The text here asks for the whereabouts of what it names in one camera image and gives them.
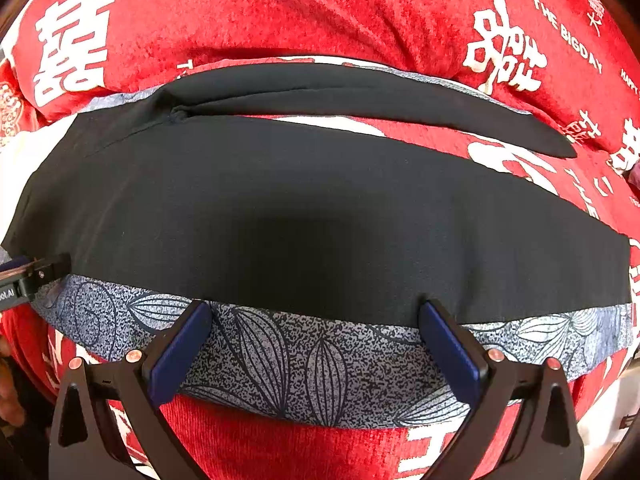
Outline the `person's left hand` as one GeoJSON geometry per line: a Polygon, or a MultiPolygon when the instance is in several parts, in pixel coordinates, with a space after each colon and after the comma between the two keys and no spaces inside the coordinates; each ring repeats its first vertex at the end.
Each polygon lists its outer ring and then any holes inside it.
{"type": "Polygon", "coordinates": [[[25,411],[18,400],[12,370],[6,359],[11,355],[11,346],[6,338],[0,339],[0,416],[9,425],[20,428],[25,422],[25,411]]]}

